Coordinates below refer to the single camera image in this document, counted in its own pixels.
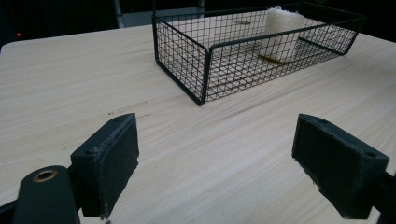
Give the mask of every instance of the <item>white cylindrical object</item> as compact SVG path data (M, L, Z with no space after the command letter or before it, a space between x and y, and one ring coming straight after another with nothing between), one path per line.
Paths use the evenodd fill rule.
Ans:
M274 7L268 10L264 33L266 35L301 29L304 16ZM281 63L288 63L294 58L298 33L267 38L262 41L260 55Z

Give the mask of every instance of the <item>black plastic part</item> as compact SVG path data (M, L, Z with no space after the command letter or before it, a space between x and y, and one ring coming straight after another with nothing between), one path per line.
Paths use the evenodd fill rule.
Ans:
M344 218L366 219L389 158L325 119L300 115L292 157Z
M381 212L378 224L396 223L396 176L388 173L375 184L374 207Z
M0 206L0 223L11 224L14 218L17 201L12 201Z
M108 121L71 155L69 168L80 181L85 217L109 217L138 162L134 114Z
M13 223L79 223L69 173L65 167L45 167L22 180Z

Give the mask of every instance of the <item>screw hole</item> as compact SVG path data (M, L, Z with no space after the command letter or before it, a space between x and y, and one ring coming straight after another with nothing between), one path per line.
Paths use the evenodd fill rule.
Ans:
M368 157L375 158L375 154L374 154L373 152L366 152L366 155L367 155Z
M40 172L39 174L35 175L33 177L33 181L40 183L40 182L45 182L47 180L51 180L53 177L55 177L58 174L56 170L47 170Z

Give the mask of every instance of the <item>metal wire mesh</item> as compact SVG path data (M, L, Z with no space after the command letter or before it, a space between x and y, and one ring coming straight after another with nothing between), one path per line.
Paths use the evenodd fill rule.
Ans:
M269 7L153 16L156 61L202 105L346 54L365 21L313 4L282 7L304 15L304 26L266 35Z

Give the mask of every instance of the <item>wood grain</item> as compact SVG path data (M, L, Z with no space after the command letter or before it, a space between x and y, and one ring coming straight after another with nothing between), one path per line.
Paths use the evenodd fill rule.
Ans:
M197 106L154 61L151 26L12 43L0 55L0 204L109 119L136 113L139 166L112 223L376 223L341 219L291 157L299 113L390 156L396 46L347 56ZM81 217L83 223L100 222Z

